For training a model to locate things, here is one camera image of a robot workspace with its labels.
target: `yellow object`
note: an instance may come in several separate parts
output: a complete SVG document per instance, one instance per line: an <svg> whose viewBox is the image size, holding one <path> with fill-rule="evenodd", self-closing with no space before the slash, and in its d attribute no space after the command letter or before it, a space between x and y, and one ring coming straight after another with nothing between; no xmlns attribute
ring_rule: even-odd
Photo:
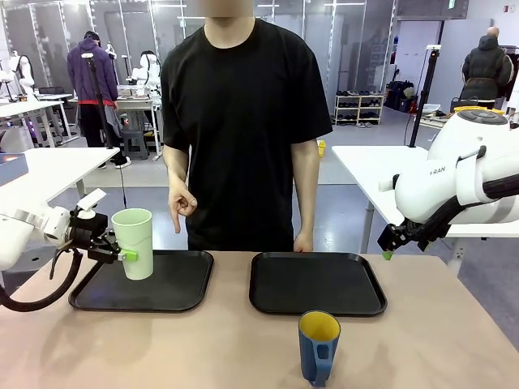
<svg viewBox="0 0 519 389"><path fill-rule="evenodd" d="M485 107L478 107L475 105L472 106L466 106L466 107L456 107L454 109L454 112L461 112L461 111L474 111L474 110L487 110L492 111L493 113L497 113L498 115L504 115L504 111L501 111L499 109L486 109Z"/></svg>
<svg viewBox="0 0 519 389"><path fill-rule="evenodd" d="M331 314L313 310L299 320L299 329L307 338L318 342L331 342L341 334L341 325Z"/></svg>
<svg viewBox="0 0 519 389"><path fill-rule="evenodd" d="M317 146L319 146L319 158L322 158L324 156L324 150L326 150L326 143L323 140L318 140Z"/></svg>

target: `light green plastic cup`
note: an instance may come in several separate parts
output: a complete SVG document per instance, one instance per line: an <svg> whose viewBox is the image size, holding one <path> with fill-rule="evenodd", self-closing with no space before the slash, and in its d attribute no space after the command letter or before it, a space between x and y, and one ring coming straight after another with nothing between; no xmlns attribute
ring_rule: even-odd
<svg viewBox="0 0 519 389"><path fill-rule="evenodd" d="M122 261L130 280L143 280L153 273L152 213L130 208L112 216L119 247L137 253L137 260Z"/></svg>

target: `black t-shirt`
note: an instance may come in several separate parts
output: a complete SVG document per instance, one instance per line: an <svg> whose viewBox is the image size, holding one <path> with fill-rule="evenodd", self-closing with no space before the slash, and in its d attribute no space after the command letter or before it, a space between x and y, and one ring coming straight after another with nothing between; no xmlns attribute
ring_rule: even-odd
<svg viewBox="0 0 519 389"><path fill-rule="evenodd" d="M290 145L332 131L305 42L257 19L245 42L218 49L201 28L168 54L161 86L165 144L192 146L190 239L221 250L292 242Z"/></svg>

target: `man's right hand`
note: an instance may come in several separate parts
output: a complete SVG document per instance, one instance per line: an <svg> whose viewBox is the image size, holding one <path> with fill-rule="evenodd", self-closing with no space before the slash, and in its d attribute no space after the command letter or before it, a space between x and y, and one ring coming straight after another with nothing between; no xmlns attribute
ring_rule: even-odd
<svg viewBox="0 0 519 389"><path fill-rule="evenodd" d="M180 233L180 222L178 215L189 216L196 209L196 199L189 190L186 183L179 177L169 180L169 211L175 226L175 233Z"/></svg>

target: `blue mug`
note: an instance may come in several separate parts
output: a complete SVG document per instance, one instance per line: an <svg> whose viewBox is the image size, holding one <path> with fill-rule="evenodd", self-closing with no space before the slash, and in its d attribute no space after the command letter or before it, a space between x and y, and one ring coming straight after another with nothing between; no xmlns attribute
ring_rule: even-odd
<svg viewBox="0 0 519 389"><path fill-rule="evenodd" d="M326 312L311 310L299 319L301 371L312 386L326 386L340 334L341 325Z"/></svg>

